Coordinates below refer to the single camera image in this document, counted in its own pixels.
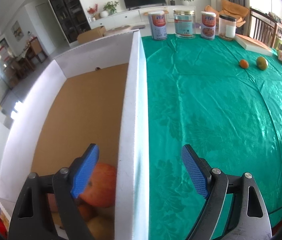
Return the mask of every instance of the white lid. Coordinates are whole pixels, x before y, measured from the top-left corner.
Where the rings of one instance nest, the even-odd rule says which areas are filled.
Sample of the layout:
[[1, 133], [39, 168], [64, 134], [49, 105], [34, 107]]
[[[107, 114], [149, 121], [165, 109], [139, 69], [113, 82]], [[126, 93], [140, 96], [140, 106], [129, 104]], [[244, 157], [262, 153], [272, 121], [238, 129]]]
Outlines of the white lid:
[[213, 13], [213, 12], [201, 12], [201, 13], [212, 16], [212, 17], [216, 17], [216, 13]]
[[165, 14], [164, 11], [148, 12], [148, 14]]

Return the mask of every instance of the green tablecloth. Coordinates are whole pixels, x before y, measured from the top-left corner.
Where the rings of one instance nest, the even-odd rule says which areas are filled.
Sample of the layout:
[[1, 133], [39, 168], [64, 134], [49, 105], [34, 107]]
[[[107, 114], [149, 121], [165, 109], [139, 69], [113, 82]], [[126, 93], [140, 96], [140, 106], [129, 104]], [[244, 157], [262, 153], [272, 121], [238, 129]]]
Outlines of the green tablecloth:
[[[282, 206], [282, 65], [235, 41], [144, 37], [148, 73], [151, 240], [184, 239], [204, 203], [180, 159], [184, 144], [212, 167], [254, 176], [268, 212]], [[238, 62], [246, 59], [244, 70]], [[227, 195], [214, 237], [222, 234]], [[274, 226], [282, 210], [270, 215]]]

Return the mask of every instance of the silver bolt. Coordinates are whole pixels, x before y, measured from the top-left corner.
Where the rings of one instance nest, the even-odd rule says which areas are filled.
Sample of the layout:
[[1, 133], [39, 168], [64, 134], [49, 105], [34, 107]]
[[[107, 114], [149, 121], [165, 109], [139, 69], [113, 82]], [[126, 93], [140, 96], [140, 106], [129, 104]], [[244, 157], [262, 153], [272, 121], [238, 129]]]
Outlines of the silver bolt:
[[220, 170], [219, 168], [213, 168], [213, 169], [212, 169], [212, 172], [213, 172], [214, 174], [220, 174], [220, 173], [221, 173], [221, 170]]
[[35, 172], [31, 172], [31, 173], [28, 175], [28, 178], [29, 178], [29, 179], [34, 179], [36, 176], [37, 176], [37, 174], [36, 174]]
[[62, 168], [60, 169], [60, 173], [61, 174], [67, 174], [69, 172], [69, 169], [68, 168]]
[[252, 174], [249, 173], [249, 172], [244, 173], [244, 176], [245, 176], [247, 179], [251, 179], [251, 178], [252, 178]]

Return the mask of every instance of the book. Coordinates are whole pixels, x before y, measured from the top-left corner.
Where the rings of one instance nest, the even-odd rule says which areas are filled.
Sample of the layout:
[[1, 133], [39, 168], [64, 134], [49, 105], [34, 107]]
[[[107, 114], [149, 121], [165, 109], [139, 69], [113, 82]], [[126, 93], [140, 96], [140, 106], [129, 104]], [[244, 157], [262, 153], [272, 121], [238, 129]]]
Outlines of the book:
[[243, 36], [240, 34], [235, 34], [235, 40], [240, 44], [245, 50], [257, 52], [266, 56], [272, 56], [273, 52], [271, 48], [265, 45], [263, 42], [256, 39]]

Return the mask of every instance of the gray floor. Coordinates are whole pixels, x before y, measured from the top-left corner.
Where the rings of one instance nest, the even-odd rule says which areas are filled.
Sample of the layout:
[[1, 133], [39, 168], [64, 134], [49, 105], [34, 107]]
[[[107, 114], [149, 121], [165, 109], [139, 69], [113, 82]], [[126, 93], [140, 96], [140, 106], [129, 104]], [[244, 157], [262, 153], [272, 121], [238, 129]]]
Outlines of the gray floor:
[[56, 56], [68, 51], [69, 49], [71, 48], [68, 46], [68, 44], [60, 46], [54, 52], [52, 52], [43, 63], [40, 63], [36, 58], [33, 59], [33, 63], [35, 63], [36, 66], [35, 71], [30, 73], [25, 79], [22, 79], [19, 84], [17, 84], [7, 94], [7, 96], [3, 100], [3, 103], [1, 104], [2, 108], [6, 111], [6, 115], [11, 115], [11, 112], [14, 110], [14, 106], [17, 101], [24, 101], [31, 87], [34, 85], [43, 70], [45, 70], [45, 68], [50, 64], [50, 62]]

